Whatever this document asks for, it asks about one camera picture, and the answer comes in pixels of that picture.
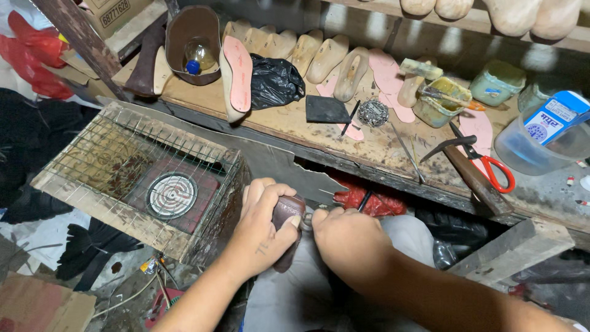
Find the gray trousers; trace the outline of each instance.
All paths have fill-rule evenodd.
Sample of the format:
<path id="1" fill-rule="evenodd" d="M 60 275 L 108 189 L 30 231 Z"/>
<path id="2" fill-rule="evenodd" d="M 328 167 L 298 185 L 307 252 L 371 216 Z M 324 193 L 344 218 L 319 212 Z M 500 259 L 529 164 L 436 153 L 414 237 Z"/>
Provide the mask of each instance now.
<path id="1" fill-rule="evenodd" d="M 385 217 L 381 225 L 396 249 L 434 267 L 434 241 L 422 221 L 412 216 Z M 328 267 L 313 235 L 303 232 L 287 272 L 270 268 L 258 276 L 246 306 L 244 332 L 425 331 L 407 318 L 366 303 L 357 293 L 338 305 L 333 295 Z"/>

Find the scissors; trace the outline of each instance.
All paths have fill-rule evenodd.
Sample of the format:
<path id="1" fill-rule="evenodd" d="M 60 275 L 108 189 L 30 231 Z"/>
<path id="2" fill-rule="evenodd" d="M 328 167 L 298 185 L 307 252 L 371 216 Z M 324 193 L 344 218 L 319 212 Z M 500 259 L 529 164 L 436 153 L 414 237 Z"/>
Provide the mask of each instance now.
<path id="1" fill-rule="evenodd" d="M 458 138 L 464 137 L 464 135 L 459 131 L 459 128 L 457 128 L 457 126 L 454 123 L 449 122 L 449 124 L 451 125 L 451 129 L 455 133 L 455 136 L 457 136 Z M 486 169 L 487 174 L 480 170 L 481 173 L 490 181 L 490 183 L 494 186 L 494 188 L 496 188 L 496 190 L 503 194 L 507 194 L 514 189 L 516 182 L 514 180 L 514 175 L 512 175 L 512 172 L 508 169 L 508 167 L 506 167 L 504 164 L 492 157 L 480 155 L 476 152 L 476 150 L 473 148 L 471 144 L 462 144 L 462 146 L 463 149 L 465 149 L 465 153 L 467 154 L 467 159 L 469 159 L 473 165 L 475 165 L 473 160 L 479 159 L 481 161 L 483 167 Z M 498 183 L 498 179 L 496 178 L 494 171 L 492 171 L 491 169 L 491 164 L 494 164 L 497 168 L 499 168 L 502 171 L 502 173 L 504 173 L 506 179 L 508 180 L 508 187 L 503 188 L 500 185 L 500 183 Z"/>

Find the tattoo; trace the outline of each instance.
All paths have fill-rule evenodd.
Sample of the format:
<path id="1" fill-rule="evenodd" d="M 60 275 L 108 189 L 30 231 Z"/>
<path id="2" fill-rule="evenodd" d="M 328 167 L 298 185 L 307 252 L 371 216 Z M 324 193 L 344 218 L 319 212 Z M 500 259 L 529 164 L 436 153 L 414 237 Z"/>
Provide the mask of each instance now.
<path id="1" fill-rule="evenodd" d="M 264 256 L 266 256 L 266 253 L 264 253 L 264 250 L 260 249 L 260 247 L 264 248 L 264 249 L 268 249 L 268 246 L 265 245 L 264 243 L 260 242 L 260 245 L 258 246 L 258 248 L 256 249 L 256 252 L 254 253 L 262 253 Z"/>

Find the red plastic bag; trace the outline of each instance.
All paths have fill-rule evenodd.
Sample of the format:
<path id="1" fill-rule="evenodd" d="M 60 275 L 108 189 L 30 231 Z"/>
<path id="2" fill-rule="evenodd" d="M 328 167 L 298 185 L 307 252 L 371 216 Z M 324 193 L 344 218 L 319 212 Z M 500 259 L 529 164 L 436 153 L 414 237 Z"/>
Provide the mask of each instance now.
<path id="1" fill-rule="evenodd" d="M 21 14 L 12 11 L 8 15 L 8 25 L 17 40 L 29 48 L 31 54 L 46 66 L 63 68 L 65 61 L 60 59 L 61 52 L 68 49 L 68 44 L 61 41 L 55 28 L 35 30 Z"/>
<path id="2" fill-rule="evenodd" d="M 0 56 L 8 62 L 34 92 L 51 98 L 68 99 L 74 93 L 57 76 L 43 68 L 30 48 L 16 38 L 0 35 Z"/>
<path id="3" fill-rule="evenodd" d="M 350 190 L 338 191 L 334 193 L 334 201 L 344 204 L 344 209 L 358 209 L 360 202 L 363 200 L 363 197 L 367 191 L 363 187 L 345 180 L 335 180 Z M 370 215 L 371 217 L 391 215 L 399 216 L 400 214 L 405 214 L 406 209 L 407 206 L 403 201 L 383 195 L 381 193 L 373 192 L 362 212 Z"/>

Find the brown leather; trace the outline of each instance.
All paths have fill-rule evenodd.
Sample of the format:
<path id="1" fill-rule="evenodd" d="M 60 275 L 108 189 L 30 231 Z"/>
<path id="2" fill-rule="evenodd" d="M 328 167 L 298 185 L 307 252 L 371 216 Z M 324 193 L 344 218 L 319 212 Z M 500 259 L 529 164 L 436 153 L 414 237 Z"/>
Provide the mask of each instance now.
<path id="1" fill-rule="evenodd" d="M 283 226 L 285 220 L 287 220 L 291 216 L 301 216 L 303 219 L 303 215 L 305 214 L 305 201 L 303 197 L 299 195 L 291 196 L 281 196 L 278 198 L 278 203 L 274 207 L 273 210 L 273 225 L 278 230 Z M 295 257 L 295 250 L 299 245 L 299 241 L 301 240 L 301 230 L 297 229 L 297 240 L 294 244 L 292 244 L 289 249 L 278 259 L 278 261 L 273 265 L 273 268 L 278 273 L 285 273 L 291 267 L 293 263 L 293 258 Z"/>
<path id="2" fill-rule="evenodd" d="M 153 72 L 158 49 L 165 42 L 166 32 L 163 27 L 154 25 L 149 28 L 143 37 L 142 51 L 139 53 L 137 65 L 125 83 L 124 90 L 144 97 L 156 96 L 153 92 Z"/>
<path id="3" fill-rule="evenodd" d="M 219 19 L 209 6 L 186 6 L 174 16 L 166 29 L 166 61 L 176 75 L 190 84 L 212 83 L 221 77 L 220 69 L 200 75 L 184 72 L 184 47 L 193 37 L 206 38 L 209 41 L 209 50 L 219 63 Z"/>

